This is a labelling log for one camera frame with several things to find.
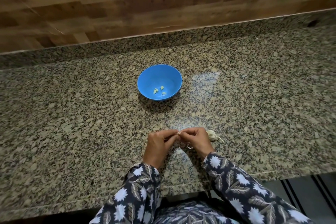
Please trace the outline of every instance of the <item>wood grain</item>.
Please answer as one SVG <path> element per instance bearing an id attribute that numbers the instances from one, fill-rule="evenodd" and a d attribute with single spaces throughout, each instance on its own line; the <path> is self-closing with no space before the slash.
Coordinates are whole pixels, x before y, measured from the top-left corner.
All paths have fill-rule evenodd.
<path id="1" fill-rule="evenodd" d="M 335 7 L 336 0 L 0 0 L 0 53 Z"/>

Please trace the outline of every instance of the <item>blue bowl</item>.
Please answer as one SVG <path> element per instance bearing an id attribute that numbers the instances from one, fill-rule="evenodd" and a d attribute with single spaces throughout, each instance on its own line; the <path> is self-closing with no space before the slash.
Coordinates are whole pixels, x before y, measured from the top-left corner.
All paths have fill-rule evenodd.
<path id="1" fill-rule="evenodd" d="M 138 90 L 146 98 L 162 101 L 176 95 L 182 85 L 180 72 L 169 65 L 154 65 L 145 69 L 138 78 Z"/>

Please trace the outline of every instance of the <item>finger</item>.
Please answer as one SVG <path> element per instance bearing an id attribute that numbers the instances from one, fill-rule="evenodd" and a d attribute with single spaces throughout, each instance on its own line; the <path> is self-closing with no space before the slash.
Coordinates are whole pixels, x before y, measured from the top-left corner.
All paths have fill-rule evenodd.
<path id="1" fill-rule="evenodd" d="M 197 131 L 198 131 L 198 128 L 185 128 L 185 129 L 182 129 L 180 132 L 186 132 L 189 135 L 196 135 Z"/>
<path id="2" fill-rule="evenodd" d="M 172 136 L 168 141 L 165 142 L 165 148 L 166 148 L 166 152 L 169 151 L 169 149 L 173 146 L 173 144 L 175 143 L 175 141 L 179 139 L 178 135 Z"/>
<path id="3" fill-rule="evenodd" d="M 173 136 L 178 132 L 177 129 L 170 129 L 170 130 L 161 130 L 157 132 L 158 135 L 163 136 L 163 138 Z"/>
<path id="4" fill-rule="evenodd" d="M 187 142 L 192 142 L 195 138 L 195 136 L 189 135 L 188 133 L 184 131 L 180 132 L 180 137 L 183 141 L 187 141 Z"/>

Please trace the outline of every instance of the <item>forearm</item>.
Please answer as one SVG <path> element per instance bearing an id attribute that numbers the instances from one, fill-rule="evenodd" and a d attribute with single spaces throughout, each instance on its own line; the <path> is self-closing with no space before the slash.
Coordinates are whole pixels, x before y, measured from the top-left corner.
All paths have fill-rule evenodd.
<path id="1" fill-rule="evenodd" d="M 151 223 L 160 194 L 160 176 L 156 168 L 140 163 L 133 166 L 121 189 L 90 222 L 93 223 Z"/>
<path id="2" fill-rule="evenodd" d="M 292 205 L 256 182 L 244 170 L 227 158 L 212 152 L 202 166 L 213 179 L 222 198 L 227 199 L 241 217 L 249 223 L 284 223 L 310 219 Z"/>

